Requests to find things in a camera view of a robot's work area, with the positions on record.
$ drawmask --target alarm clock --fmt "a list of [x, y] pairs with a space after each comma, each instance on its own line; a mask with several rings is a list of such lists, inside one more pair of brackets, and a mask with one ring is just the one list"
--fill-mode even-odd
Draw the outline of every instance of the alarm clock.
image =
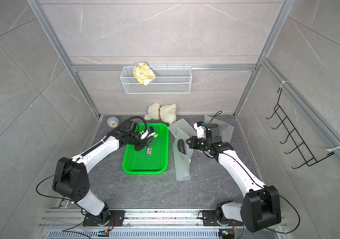
[[115, 116], [111, 116], [108, 118], [107, 123], [111, 128], [115, 128], [120, 124], [120, 120]]

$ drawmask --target teddy bear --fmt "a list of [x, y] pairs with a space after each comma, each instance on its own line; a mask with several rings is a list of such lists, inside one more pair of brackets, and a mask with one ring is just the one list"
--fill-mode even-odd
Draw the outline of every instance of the teddy bear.
[[162, 120], [169, 125], [176, 121], [176, 104], [162, 106], [159, 103], [154, 103], [148, 107], [145, 120]]

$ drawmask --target wall hook rack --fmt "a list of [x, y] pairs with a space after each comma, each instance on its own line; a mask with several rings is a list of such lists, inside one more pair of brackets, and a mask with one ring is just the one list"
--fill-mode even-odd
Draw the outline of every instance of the wall hook rack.
[[[283, 125], [284, 128], [287, 130], [288, 135], [287, 135], [287, 138], [285, 139], [285, 141], [284, 141], [284, 142], [281, 142], [281, 141], [280, 141], [280, 143], [281, 143], [281, 144], [285, 144], [285, 143], [287, 142], [288, 138], [291, 137], [293, 143], [295, 144], [295, 148], [294, 148], [294, 149], [292, 149], [290, 152], [284, 152], [284, 153], [285, 153], [285, 154], [290, 154], [290, 153], [292, 153], [293, 151], [298, 150], [299, 153], [300, 153], [300, 155], [301, 155], [302, 158], [304, 159], [305, 163], [303, 163], [302, 165], [300, 165], [300, 166], [298, 166], [298, 167], [291, 167], [291, 168], [293, 168], [293, 169], [298, 169], [298, 168], [300, 168], [300, 167], [303, 166], [303, 165], [312, 166], [312, 165], [317, 164], [318, 162], [320, 162], [320, 161], [322, 161], [322, 160], [325, 160], [326, 158], [328, 158], [328, 157], [334, 155], [334, 152], [330, 152], [329, 154], [326, 155], [326, 157], [324, 157], [324, 158], [322, 158], [322, 159], [320, 159], [320, 160], [317, 160], [317, 159], [315, 158], [315, 156], [312, 154], [310, 148], [307, 146], [307, 144], [305, 143], [305, 141], [304, 141], [303, 138], [301, 137], [300, 133], [297, 131], [296, 127], [293, 125], [293, 123], [291, 122], [291, 120], [288, 118], [287, 114], [284, 112], [284, 110], [283, 110], [283, 109], [281, 108], [281, 106], [279, 105], [280, 95], [281, 95], [281, 93], [282, 93], [282, 89], [279, 88], [279, 90], [278, 90], [277, 92], [279, 93], [279, 98], [277, 99], [276, 106], [273, 108], [273, 114], [272, 114], [271, 117], [269, 117], [269, 118], [266, 117], [266, 119], [271, 119], [275, 114], [279, 117], [279, 119], [281, 120], [280, 124], [279, 124], [276, 128], [272, 128], [272, 127], [271, 127], [271, 128], [272, 128], [273, 130], [275, 130], [275, 129], [277, 129], [280, 125]], [[285, 117], [284, 117], [283, 119], [282, 119], [282, 117], [279, 115], [279, 113], [277, 112], [279, 109], [280, 109], [280, 110], [283, 112], [283, 114], [285, 115]], [[291, 131], [289, 131], [288, 128], [287, 128], [287, 126], [285, 125], [284, 122], [289, 122], [289, 123], [292, 125], [293, 129], [292, 129]], [[294, 138], [294, 137], [292, 136], [292, 132], [293, 132], [293, 131], [296, 131], [296, 133], [297, 133], [297, 135], [298, 135], [298, 138], [300, 138], [300, 140], [302, 141], [302, 143], [300, 143], [299, 145], [297, 145], [296, 142], [300, 142], [300, 140], [298, 141], [298, 138]], [[310, 160], [306, 160], [306, 158], [304, 157], [303, 153], [301, 152], [301, 150], [300, 150], [300, 148], [299, 148], [300, 146], [303, 146], [303, 147], [305, 146], [305, 147], [308, 149], [309, 153], [311, 154], [311, 157], [310, 157], [311, 159], [310, 159]]]

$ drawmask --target cable tie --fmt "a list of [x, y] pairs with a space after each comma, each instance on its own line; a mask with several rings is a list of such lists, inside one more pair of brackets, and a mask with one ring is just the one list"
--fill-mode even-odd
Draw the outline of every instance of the cable tie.
[[282, 85], [284, 84], [284, 82], [290, 82], [290, 81], [282, 81], [282, 84], [279, 86], [279, 88], [282, 87]]
[[336, 149], [338, 149], [338, 148], [340, 148], [340, 146], [334, 147], [334, 148], [327, 148], [326, 151], [331, 152], [331, 151], [336, 150]]

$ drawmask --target metal grate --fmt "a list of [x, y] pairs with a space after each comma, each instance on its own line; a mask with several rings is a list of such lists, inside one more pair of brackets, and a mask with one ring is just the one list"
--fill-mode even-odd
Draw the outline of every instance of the metal grate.
[[[100, 229], [92, 229], [90, 233], [87, 233], [91, 238], [106, 238], [104, 236], [98, 236]], [[85, 233], [80, 229], [73, 231]], [[107, 238], [109, 239], [218, 239], [219, 229], [113, 229]], [[74, 233], [74, 232], [62, 232], [59, 229], [51, 229], [47, 239], [77, 239], [87, 238], [86, 236]]]
[[126, 93], [190, 93], [191, 67], [152, 67], [151, 69], [156, 77], [145, 86], [134, 77], [134, 67], [124, 67], [121, 81]]

